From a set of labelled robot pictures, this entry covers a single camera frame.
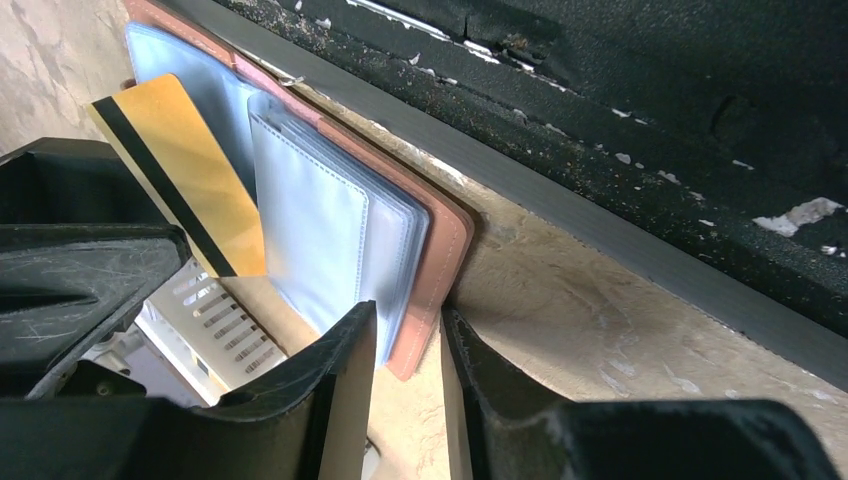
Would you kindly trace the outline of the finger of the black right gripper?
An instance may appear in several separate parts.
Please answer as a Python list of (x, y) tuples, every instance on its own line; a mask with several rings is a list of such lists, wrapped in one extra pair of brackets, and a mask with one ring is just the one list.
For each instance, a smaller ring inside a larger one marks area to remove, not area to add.
[(107, 143), (45, 137), (1, 157), (3, 224), (166, 224)]
[(2, 396), (52, 395), (189, 257), (185, 233), (169, 224), (2, 226)]

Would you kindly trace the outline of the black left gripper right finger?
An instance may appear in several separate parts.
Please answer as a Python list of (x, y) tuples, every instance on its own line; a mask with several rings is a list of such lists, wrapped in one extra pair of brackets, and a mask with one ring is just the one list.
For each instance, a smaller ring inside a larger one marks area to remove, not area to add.
[(455, 479), (835, 479), (812, 429), (771, 400), (575, 402), (442, 311)]

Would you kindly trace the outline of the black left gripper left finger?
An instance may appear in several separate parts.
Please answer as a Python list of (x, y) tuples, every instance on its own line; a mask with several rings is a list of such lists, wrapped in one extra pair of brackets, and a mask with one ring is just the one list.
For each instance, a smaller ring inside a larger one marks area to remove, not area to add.
[(5, 400), (5, 479), (357, 479), (375, 366), (376, 306), (211, 408), (140, 396)]

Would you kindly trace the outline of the tan leather card holder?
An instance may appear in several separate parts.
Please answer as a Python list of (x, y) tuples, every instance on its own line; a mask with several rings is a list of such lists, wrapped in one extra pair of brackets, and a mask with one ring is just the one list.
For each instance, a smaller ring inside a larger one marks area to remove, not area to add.
[(409, 379), (468, 252), (470, 215), (163, 4), (126, 9), (136, 79), (180, 80), (257, 204), (282, 297), (319, 333), (374, 301), (376, 363)]

